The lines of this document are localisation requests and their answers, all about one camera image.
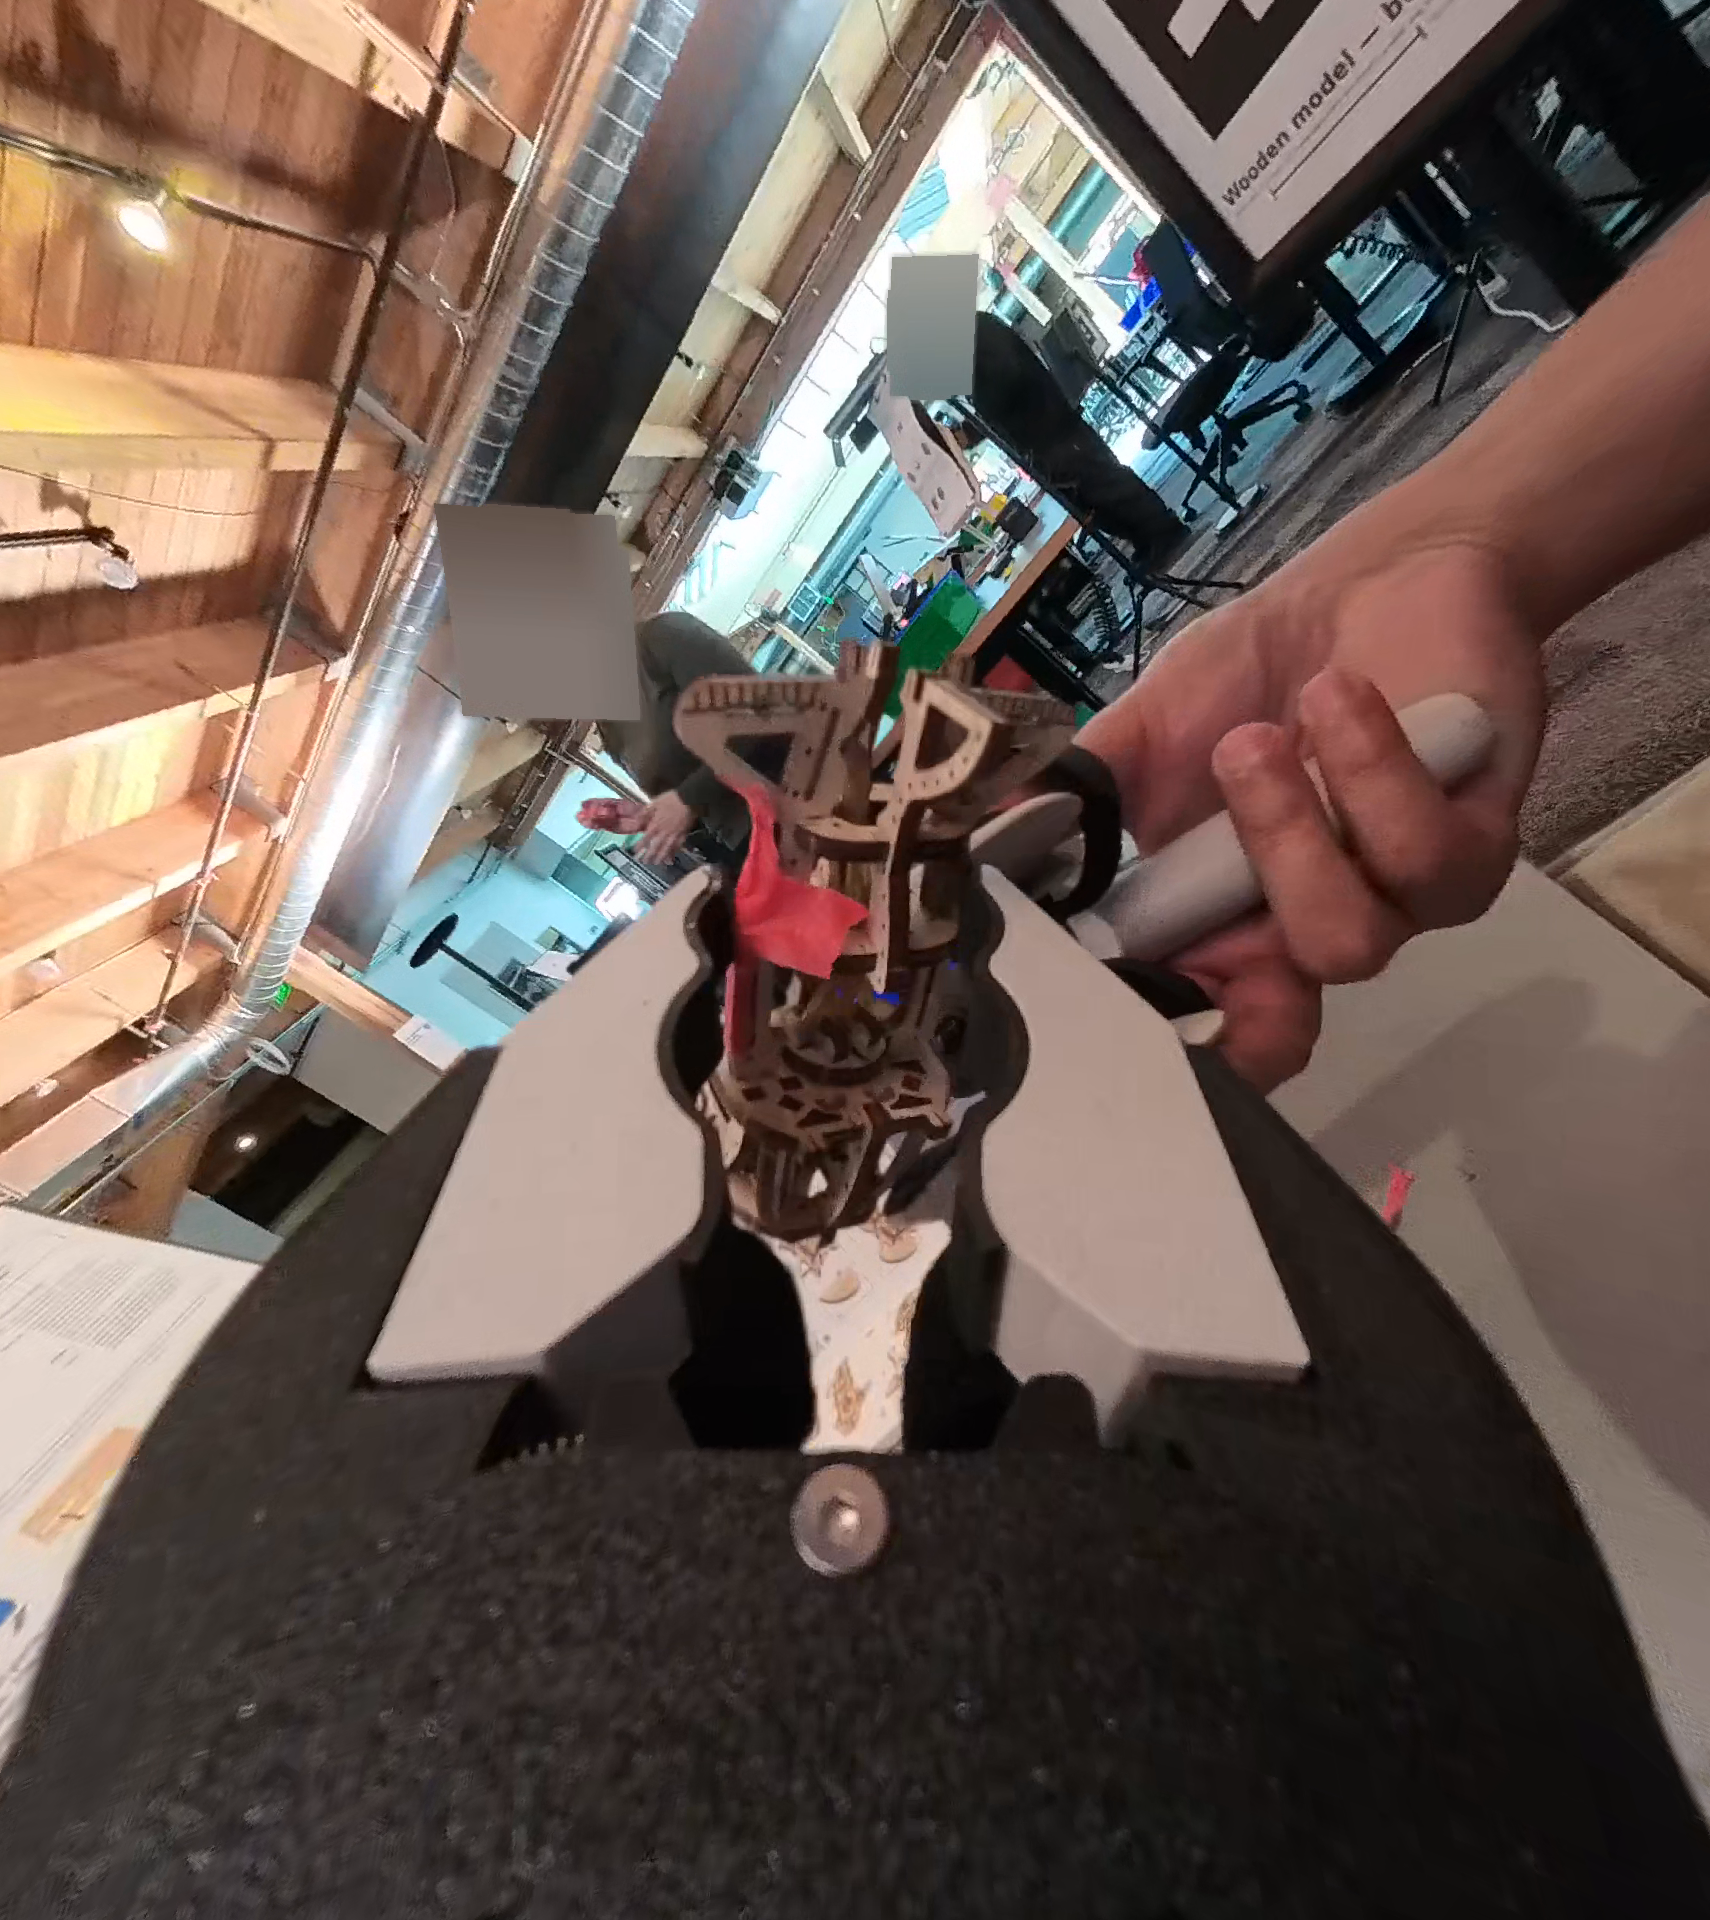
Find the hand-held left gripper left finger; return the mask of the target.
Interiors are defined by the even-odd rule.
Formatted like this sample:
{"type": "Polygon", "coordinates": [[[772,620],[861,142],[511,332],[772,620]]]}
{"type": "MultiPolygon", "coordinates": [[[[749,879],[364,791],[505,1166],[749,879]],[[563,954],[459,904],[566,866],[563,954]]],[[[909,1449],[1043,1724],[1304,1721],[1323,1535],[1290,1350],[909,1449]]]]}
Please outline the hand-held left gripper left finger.
{"type": "Polygon", "coordinates": [[[673,1057],[712,984],[716,867],[684,876],[510,1029],[365,1371],[379,1383],[666,1377],[681,1267],[723,1212],[719,1148],[673,1057]]]}

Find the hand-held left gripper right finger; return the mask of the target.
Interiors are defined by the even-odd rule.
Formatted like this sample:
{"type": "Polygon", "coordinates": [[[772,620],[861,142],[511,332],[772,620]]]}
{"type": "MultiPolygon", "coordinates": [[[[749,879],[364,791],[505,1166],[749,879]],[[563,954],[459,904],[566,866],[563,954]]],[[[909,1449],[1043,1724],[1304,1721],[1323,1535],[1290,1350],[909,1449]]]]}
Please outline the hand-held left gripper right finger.
{"type": "Polygon", "coordinates": [[[964,916],[962,1337],[1067,1380],[1097,1439],[1166,1380],[1299,1386],[1312,1355],[1171,1019],[996,870],[964,916]]]}

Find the wooden model assembly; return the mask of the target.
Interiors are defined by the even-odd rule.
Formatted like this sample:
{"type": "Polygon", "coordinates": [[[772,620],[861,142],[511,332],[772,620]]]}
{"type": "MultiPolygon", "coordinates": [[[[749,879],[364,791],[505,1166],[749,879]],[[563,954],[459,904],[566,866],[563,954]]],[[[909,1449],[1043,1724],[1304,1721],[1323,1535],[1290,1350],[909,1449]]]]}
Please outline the wooden model assembly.
{"type": "Polygon", "coordinates": [[[831,976],[729,957],[703,1101],[742,1225],[821,1240],[876,1210],[883,1175],[940,1140],[971,834],[1069,744],[1043,689],[975,686],[967,664],[897,679],[890,641],[842,643],[829,677],[709,677],[680,742],[729,790],[763,784],[781,867],[866,905],[831,976]]]}

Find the person's right forearm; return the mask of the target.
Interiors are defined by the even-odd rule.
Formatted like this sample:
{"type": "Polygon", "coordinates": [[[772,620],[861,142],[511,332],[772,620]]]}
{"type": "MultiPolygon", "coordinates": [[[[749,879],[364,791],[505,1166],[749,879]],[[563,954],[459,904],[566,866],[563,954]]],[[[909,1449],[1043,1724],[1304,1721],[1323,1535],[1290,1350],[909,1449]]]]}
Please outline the person's right forearm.
{"type": "Polygon", "coordinates": [[[1449,533],[1523,679],[1570,616],[1710,532],[1710,196],[1449,445],[1449,533]]]}

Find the person's right hand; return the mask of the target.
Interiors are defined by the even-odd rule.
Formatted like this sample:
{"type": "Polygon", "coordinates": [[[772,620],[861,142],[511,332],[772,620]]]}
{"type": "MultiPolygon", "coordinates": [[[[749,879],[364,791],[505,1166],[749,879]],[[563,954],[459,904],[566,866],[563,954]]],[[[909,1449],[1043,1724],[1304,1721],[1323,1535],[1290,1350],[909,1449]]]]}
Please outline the person's right hand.
{"type": "Polygon", "coordinates": [[[1140,852],[1216,812],[1235,829],[1263,910],[1171,966],[1221,1012],[1217,1054],[1255,1092],[1304,1070],[1327,987],[1498,898],[1542,701],[1540,639],[1485,552],[1306,552],[1082,727],[1140,852]]]}

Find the green plastic crate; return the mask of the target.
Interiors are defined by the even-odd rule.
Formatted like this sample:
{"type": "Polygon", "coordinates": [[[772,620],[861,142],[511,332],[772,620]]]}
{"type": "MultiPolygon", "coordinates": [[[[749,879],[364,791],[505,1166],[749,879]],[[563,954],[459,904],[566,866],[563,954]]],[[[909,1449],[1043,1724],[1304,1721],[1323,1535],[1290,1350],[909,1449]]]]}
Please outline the green plastic crate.
{"type": "Polygon", "coordinates": [[[912,670],[940,670],[982,614],[983,606],[974,587],[956,572],[944,574],[891,636],[896,679],[912,670]]]}

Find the white printed instruction sheet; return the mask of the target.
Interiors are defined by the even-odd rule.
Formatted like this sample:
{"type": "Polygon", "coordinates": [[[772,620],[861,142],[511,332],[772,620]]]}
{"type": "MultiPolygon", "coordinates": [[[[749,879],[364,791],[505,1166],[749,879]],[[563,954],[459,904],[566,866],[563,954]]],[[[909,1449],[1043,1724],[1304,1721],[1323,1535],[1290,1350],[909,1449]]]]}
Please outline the white printed instruction sheet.
{"type": "Polygon", "coordinates": [[[0,1767],[118,1482],[257,1269],[0,1207],[0,1767]]]}

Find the black office chair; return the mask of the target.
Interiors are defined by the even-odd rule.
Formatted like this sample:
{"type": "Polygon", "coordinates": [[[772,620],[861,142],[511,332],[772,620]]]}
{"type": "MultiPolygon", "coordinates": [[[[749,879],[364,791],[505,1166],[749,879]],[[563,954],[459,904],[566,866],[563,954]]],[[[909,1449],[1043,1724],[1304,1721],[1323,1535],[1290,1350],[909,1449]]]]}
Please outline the black office chair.
{"type": "Polygon", "coordinates": [[[1248,450],[1248,430],[1290,413],[1312,419],[1316,401],[1302,378],[1286,378],[1260,395],[1234,399],[1244,374],[1274,368],[1295,354],[1316,330],[1319,308],[1299,286],[1244,308],[1204,282],[1184,232],[1156,224],[1140,248],[1158,288],[1163,335],[1189,355],[1202,355],[1156,418],[1156,431],[1195,452],[1195,473],[1179,495],[1178,515],[1192,520],[1202,487],[1238,514],[1242,502],[1228,490],[1230,468],[1248,450]]]}

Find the white printed sign board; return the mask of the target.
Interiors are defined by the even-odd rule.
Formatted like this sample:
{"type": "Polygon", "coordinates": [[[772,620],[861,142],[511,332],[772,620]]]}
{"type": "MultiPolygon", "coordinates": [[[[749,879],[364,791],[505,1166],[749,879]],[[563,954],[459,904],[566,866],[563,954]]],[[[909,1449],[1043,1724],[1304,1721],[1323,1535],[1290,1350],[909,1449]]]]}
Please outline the white printed sign board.
{"type": "Polygon", "coordinates": [[[1254,267],[1280,264],[1491,73],[1522,2],[1065,2],[1078,49],[1254,267]]]}

